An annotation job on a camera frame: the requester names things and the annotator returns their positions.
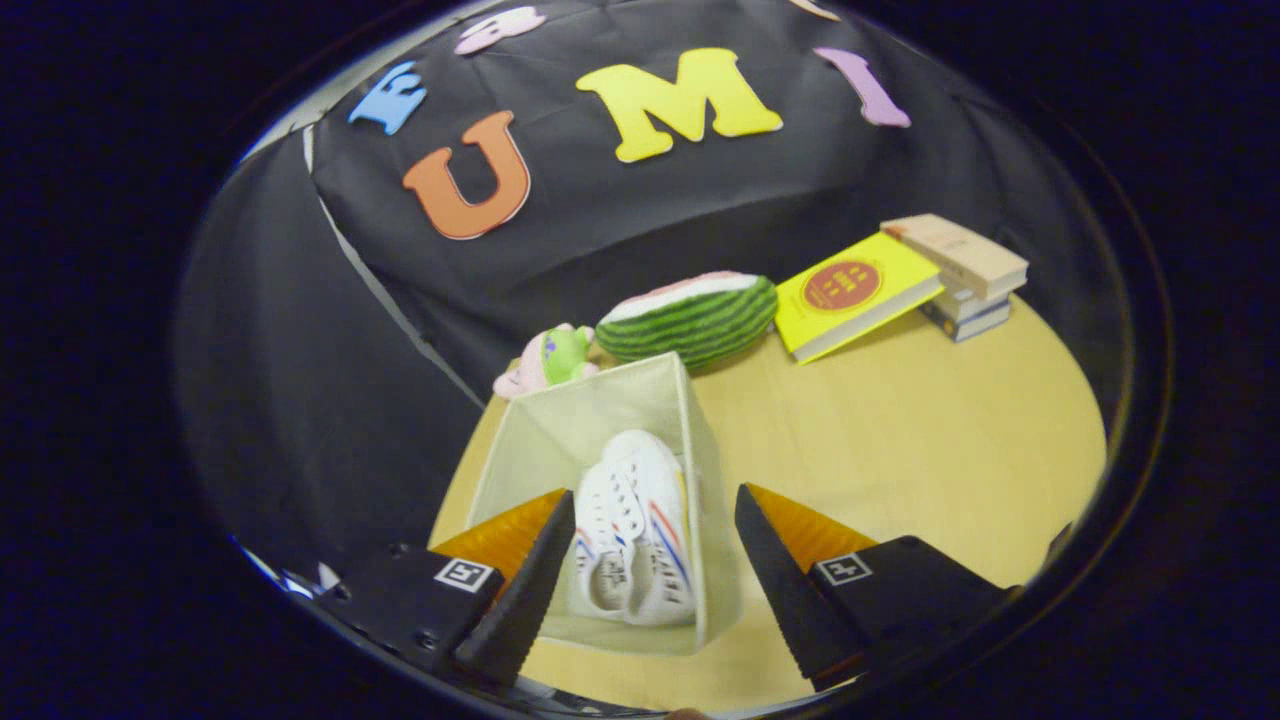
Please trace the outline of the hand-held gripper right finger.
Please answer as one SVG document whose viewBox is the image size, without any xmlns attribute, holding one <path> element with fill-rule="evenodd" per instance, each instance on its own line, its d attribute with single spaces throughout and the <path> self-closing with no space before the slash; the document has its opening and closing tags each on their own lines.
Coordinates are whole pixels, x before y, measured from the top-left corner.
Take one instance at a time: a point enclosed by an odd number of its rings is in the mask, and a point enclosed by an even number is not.
<svg viewBox="0 0 1280 720">
<path fill-rule="evenodd" d="M 1010 601 L 916 536 L 877 542 L 763 486 L 735 525 L 788 651 L 815 691 L 883 676 L 960 639 Z"/>
</svg>

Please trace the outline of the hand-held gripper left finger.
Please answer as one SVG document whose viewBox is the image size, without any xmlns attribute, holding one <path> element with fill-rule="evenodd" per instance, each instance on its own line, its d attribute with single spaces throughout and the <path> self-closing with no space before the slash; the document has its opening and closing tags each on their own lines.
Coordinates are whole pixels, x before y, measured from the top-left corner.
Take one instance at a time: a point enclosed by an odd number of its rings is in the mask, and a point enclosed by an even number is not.
<svg viewBox="0 0 1280 720">
<path fill-rule="evenodd" d="M 433 547 L 393 544 L 320 597 L 374 647 L 435 676 L 512 685 L 575 538 L 558 488 Z"/>
</svg>

